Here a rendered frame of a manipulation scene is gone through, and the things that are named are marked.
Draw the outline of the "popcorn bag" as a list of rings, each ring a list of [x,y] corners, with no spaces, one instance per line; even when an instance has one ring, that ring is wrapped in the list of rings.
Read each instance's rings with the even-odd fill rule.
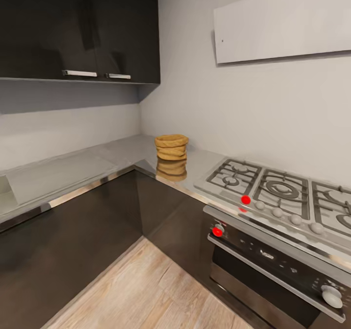
[[[180,134],[163,135],[155,138],[157,156],[162,160],[179,161],[187,158],[188,137]]]

